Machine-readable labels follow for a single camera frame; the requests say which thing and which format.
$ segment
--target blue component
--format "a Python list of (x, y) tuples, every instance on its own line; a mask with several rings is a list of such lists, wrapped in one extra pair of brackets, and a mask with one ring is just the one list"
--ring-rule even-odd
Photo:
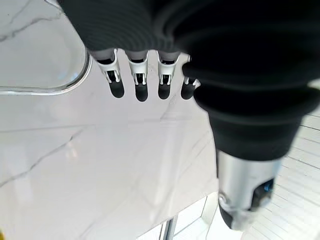
[(271, 189), (270, 189), (270, 183), (267, 183), (266, 185), (264, 185), (264, 190), (266, 192), (269, 192)]

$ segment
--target white marble surface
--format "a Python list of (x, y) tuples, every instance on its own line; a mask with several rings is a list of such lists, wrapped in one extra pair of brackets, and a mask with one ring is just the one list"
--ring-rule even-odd
[(85, 56), (78, 34), (56, 7), (44, 0), (1, 0), (0, 86), (65, 85), (80, 73)]
[[(1, 75), (21, 86), (42, 83), (46, 75), (46, 85), (60, 85), (59, 71), (51, 69), (70, 69), (70, 62), (52, 60), (50, 67), (24, 68), (23, 78), (17, 71), (3, 73), (3, 68), (15, 69), (6, 60), (19, 56), (21, 49), (28, 51), (23, 46), (33, 42), (31, 37), (41, 42), (54, 36), (63, 42), (70, 29), (66, 18), (57, 17), (58, 10), (39, 0), (1, 4), (12, 7), (16, 16), (4, 16), (6, 10), (0, 10), (1, 18), (6, 19), (1, 21), (0, 32)], [(46, 7), (48, 12), (41, 11)], [(33, 21), (25, 16), (30, 13), (57, 19), (40, 20), (14, 37), (3, 37), (12, 36), (5, 32), (7, 24), (19, 20), (16, 27), (20, 29)], [(58, 22), (62, 30), (53, 27)], [(67, 42), (51, 43), (49, 49), (40, 47), (42, 59), (53, 53), (66, 61), (75, 58)], [(125, 87), (121, 99), (111, 95), (96, 64), (79, 88), (63, 95), (1, 95), (0, 230), (6, 239), (134, 240), (216, 191), (207, 114), (193, 99), (180, 97), (180, 66), (186, 59), (183, 56), (179, 62), (167, 100), (158, 97), (155, 52), (149, 59), (149, 97), (141, 103), (136, 100), (123, 51), (119, 51)]]

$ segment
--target robotic hand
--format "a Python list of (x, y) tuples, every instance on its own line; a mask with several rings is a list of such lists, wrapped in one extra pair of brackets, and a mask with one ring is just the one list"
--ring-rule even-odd
[(124, 94), (115, 49), (125, 50), (136, 97), (145, 101), (148, 50), (158, 51), (158, 94), (166, 99), (179, 52), (183, 91), (194, 91), (213, 130), (219, 207), (244, 230), (272, 197), (281, 158), (320, 91), (317, 0), (58, 0), (112, 94)]

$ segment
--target metal bolt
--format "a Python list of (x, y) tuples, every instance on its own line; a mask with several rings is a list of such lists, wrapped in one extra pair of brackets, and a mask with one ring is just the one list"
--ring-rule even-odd
[(221, 193), (221, 192), (219, 192), (219, 195), (218, 195), (218, 199), (219, 199), (219, 202), (223, 202), (223, 203), (227, 203), (227, 198), (226, 198), (226, 196), (223, 194), (223, 193)]

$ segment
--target white tiled floor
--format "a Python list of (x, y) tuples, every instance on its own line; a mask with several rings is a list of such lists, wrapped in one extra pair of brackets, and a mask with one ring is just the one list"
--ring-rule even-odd
[(208, 228), (208, 224), (202, 218), (198, 218), (193, 224), (174, 236), (173, 240), (206, 240)]
[(151, 230), (149, 230), (145, 234), (141, 235), (136, 240), (159, 240), (159, 236), (161, 234), (161, 231), (162, 231), (162, 225), (160, 224), (160, 225), (152, 228)]
[(319, 226), (320, 108), (305, 117), (282, 163), (272, 203), (243, 239), (318, 240)]
[(190, 223), (193, 223), (195, 220), (200, 218), (202, 215), (205, 203), (206, 203), (206, 197), (200, 199), (199, 201), (196, 201), (192, 205), (188, 206), (187, 208), (179, 212), (175, 229), (174, 229), (174, 234), (179, 233), (188, 225), (190, 225)]

